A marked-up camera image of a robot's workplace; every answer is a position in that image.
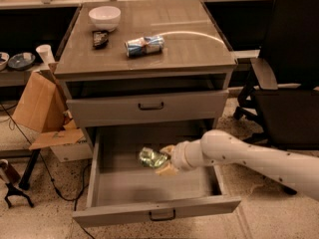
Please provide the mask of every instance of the drawer handle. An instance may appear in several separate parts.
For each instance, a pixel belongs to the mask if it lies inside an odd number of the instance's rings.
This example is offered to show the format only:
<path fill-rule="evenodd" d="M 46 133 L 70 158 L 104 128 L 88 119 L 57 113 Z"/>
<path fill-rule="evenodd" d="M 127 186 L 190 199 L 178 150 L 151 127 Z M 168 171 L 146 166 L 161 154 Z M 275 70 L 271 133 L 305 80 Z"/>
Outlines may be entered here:
<path fill-rule="evenodd" d="M 149 111 L 149 110 L 161 110 L 163 109 L 163 102 L 160 102 L 160 104 L 158 106 L 147 106 L 147 105 L 142 105 L 142 104 L 139 104 L 139 109 L 141 111 Z"/>
<path fill-rule="evenodd" d="M 168 218 L 153 218 L 152 216 L 152 212 L 149 212 L 149 217 L 151 221 L 168 221 L 168 220 L 174 220 L 176 218 L 176 211 L 175 209 L 172 210 L 172 217 L 168 217 Z"/>

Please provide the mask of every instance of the chair armrest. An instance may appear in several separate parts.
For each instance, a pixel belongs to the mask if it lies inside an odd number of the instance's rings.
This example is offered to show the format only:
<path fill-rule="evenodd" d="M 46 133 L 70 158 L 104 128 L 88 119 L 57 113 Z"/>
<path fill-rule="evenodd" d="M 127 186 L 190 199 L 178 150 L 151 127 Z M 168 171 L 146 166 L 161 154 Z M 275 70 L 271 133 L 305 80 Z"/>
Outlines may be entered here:
<path fill-rule="evenodd" d="M 251 58 L 250 62 L 259 87 L 263 90 L 278 90 L 276 77 L 268 62 L 260 58 Z"/>

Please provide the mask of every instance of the box flap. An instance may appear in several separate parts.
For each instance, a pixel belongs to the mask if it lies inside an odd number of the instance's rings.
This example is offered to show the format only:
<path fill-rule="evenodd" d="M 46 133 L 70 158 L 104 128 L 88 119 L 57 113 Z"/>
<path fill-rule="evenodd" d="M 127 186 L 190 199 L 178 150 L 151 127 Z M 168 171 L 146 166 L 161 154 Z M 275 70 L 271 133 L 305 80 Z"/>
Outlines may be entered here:
<path fill-rule="evenodd" d="M 43 132 L 40 133 L 29 149 L 74 144 L 81 138 L 84 138 L 84 135 L 80 129 Z"/>
<path fill-rule="evenodd" d="M 33 72 L 13 114 L 13 120 L 37 132 L 62 128 L 67 109 L 57 87 Z"/>

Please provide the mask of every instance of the cabinet top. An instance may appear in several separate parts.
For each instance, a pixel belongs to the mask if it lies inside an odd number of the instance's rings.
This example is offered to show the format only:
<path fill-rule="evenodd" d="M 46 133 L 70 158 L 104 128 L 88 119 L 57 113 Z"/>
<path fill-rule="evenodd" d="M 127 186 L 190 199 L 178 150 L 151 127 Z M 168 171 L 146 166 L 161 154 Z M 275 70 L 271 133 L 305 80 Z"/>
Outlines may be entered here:
<path fill-rule="evenodd" d="M 102 5 L 121 9 L 118 28 L 106 48 L 93 48 L 97 30 L 89 11 Z M 126 41 L 162 35 L 160 53 L 128 58 Z M 86 3 L 56 70 L 59 79 L 121 76 L 145 72 L 232 70 L 235 59 L 222 41 L 199 0 L 140 0 Z"/>

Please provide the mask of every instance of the white robotic arm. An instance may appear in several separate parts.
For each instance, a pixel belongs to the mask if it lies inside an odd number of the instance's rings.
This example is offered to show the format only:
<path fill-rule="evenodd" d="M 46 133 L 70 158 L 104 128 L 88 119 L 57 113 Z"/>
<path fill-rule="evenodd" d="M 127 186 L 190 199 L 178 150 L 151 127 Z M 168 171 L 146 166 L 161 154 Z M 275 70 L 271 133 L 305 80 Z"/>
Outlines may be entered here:
<path fill-rule="evenodd" d="M 217 129 L 199 140 L 168 146 L 163 152 L 170 155 L 168 170 L 237 163 L 319 200 L 319 158 L 315 156 L 248 144 Z M 165 168 L 158 173 L 165 174 Z"/>

